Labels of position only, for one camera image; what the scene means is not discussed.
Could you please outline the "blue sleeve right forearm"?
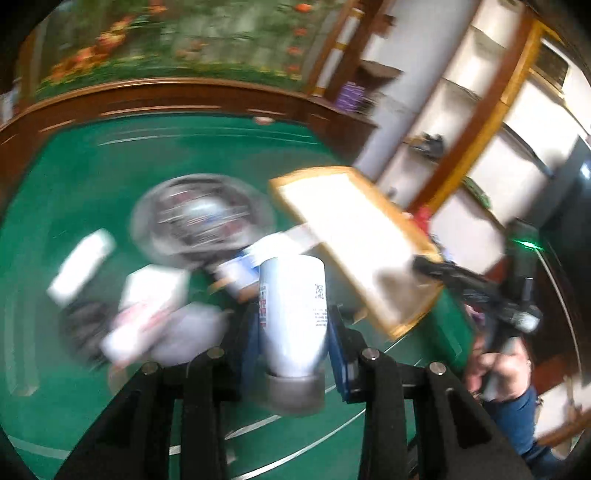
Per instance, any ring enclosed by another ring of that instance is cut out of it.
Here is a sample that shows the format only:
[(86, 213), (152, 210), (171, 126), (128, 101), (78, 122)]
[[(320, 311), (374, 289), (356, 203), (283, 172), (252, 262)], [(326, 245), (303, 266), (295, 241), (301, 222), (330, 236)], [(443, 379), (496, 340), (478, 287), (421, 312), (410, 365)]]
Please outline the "blue sleeve right forearm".
[(534, 438), (537, 392), (532, 385), (518, 398), (504, 402), (483, 401), (482, 406), (535, 479), (550, 479), (558, 472), (563, 461)]

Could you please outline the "person's right hand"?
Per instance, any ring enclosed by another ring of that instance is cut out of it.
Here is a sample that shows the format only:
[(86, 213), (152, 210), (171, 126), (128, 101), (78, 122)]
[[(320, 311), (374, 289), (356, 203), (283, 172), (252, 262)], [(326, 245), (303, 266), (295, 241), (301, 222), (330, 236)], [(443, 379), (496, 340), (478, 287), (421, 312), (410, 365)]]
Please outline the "person's right hand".
[(506, 353), (486, 352), (485, 339), (479, 334), (472, 347), (464, 374), (467, 390), (476, 396), (483, 393), (484, 377), (497, 380), (492, 401), (505, 402), (521, 397), (531, 385), (532, 366), (526, 345), (519, 337), (510, 340)]

